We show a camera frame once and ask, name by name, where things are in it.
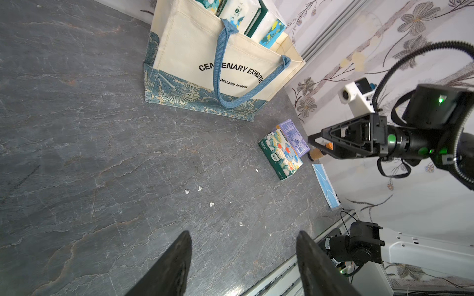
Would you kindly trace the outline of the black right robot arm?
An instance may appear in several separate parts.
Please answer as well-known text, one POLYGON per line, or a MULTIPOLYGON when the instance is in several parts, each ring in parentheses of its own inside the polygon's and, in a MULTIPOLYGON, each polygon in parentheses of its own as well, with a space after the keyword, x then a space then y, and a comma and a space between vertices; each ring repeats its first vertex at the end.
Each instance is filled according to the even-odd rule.
MULTIPOLYGON (((416 57, 430 51, 452 49, 473 56, 474 47, 463 41, 442 41, 423 46, 393 65, 378 85, 362 78, 346 85, 340 100, 353 118, 308 137, 323 155, 338 160, 375 157, 378 169, 398 159, 412 168, 430 159, 467 189, 474 187, 474 137, 465 125, 474 111, 474 93, 466 88, 419 84, 397 100, 402 115, 381 114, 379 96, 389 79, 416 57)), ((474 253, 466 247, 431 239, 412 238, 376 223, 357 221, 345 236, 324 240, 322 249, 336 262, 351 261, 360 268, 368 262, 415 265, 467 279, 474 277, 474 253)))

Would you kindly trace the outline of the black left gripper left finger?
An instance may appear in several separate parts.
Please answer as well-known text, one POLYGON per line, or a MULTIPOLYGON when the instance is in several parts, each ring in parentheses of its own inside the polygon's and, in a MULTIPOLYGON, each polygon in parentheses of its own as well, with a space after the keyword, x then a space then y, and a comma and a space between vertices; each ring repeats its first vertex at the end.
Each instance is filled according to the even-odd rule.
POLYGON ((190 272, 192 240, 182 232, 126 296, 182 296, 190 272))

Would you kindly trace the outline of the green white tissue pack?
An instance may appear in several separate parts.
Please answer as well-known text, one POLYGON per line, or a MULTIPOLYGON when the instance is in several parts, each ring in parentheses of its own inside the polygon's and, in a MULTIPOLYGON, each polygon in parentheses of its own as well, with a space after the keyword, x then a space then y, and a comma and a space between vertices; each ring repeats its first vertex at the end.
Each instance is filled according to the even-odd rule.
POLYGON ((253 17, 245 35, 270 49, 286 29, 286 22, 273 1, 260 0, 260 9, 253 17))
POLYGON ((200 3, 207 11, 211 12, 213 15, 216 15, 222 0, 196 0, 196 2, 200 3))

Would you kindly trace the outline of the cream canvas tote bag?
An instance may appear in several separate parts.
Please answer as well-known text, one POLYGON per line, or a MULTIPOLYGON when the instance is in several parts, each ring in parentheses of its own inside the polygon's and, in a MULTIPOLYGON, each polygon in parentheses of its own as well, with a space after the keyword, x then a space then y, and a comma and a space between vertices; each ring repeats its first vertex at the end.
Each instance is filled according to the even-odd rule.
POLYGON ((158 1, 144 99, 250 122, 303 66, 286 33, 266 48, 197 1, 158 1))

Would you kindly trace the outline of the cartoon elephant tissue pack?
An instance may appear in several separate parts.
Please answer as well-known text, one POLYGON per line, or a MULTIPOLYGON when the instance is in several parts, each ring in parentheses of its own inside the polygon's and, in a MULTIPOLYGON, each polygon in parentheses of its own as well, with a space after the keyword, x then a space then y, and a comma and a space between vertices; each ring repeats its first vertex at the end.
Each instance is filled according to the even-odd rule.
POLYGON ((259 147, 280 180, 293 176, 303 166, 301 158, 280 128, 261 139, 259 147))

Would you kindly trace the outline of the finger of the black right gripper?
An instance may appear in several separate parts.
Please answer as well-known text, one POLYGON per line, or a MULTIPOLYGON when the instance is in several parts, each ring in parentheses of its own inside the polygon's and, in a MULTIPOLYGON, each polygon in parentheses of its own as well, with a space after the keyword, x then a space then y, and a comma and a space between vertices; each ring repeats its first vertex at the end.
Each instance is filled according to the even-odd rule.
POLYGON ((308 143, 315 144, 323 138, 333 143, 363 146, 370 143, 370 114, 362 115, 342 123, 323 128, 321 132, 308 136, 308 143))
POLYGON ((314 147, 321 151, 323 155, 329 155, 334 159, 360 159, 370 156, 370 144, 355 145, 336 143, 333 144, 333 149, 330 149, 326 144, 315 143, 314 147))

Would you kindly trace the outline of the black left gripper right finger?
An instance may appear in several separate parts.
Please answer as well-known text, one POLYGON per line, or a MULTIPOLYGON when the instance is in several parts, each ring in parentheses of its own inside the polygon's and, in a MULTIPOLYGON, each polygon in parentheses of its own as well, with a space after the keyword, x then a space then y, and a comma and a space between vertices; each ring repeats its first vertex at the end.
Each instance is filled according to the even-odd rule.
POLYGON ((338 272, 328 256, 305 232, 296 240, 297 264, 306 296, 358 296, 360 293, 338 272))

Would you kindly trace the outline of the green white tissue pack front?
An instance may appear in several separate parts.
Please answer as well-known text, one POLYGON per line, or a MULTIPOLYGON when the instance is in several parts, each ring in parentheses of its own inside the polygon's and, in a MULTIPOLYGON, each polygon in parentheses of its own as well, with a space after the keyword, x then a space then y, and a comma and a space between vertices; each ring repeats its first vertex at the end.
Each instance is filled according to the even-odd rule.
POLYGON ((273 1, 260 0, 260 9, 253 17, 245 35, 270 49, 286 29, 286 22, 273 1))

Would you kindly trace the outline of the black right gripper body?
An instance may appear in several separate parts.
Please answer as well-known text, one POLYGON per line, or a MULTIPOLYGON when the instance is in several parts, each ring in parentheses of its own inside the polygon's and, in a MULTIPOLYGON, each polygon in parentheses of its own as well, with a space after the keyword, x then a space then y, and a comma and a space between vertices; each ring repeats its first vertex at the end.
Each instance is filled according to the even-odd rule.
POLYGON ((408 153, 407 129, 389 125, 385 116, 370 113, 364 123, 364 149, 371 157, 402 157, 408 153))

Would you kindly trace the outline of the green white tissue pack back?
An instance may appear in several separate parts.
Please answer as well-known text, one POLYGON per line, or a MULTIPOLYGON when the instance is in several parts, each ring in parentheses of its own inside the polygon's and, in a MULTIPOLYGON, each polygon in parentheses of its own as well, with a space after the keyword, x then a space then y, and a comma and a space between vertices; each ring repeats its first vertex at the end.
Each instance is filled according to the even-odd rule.
POLYGON ((211 12, 213 15, 216 15, 222 0, 196 0, 196 2, 200 3, 207 11, 211 12))

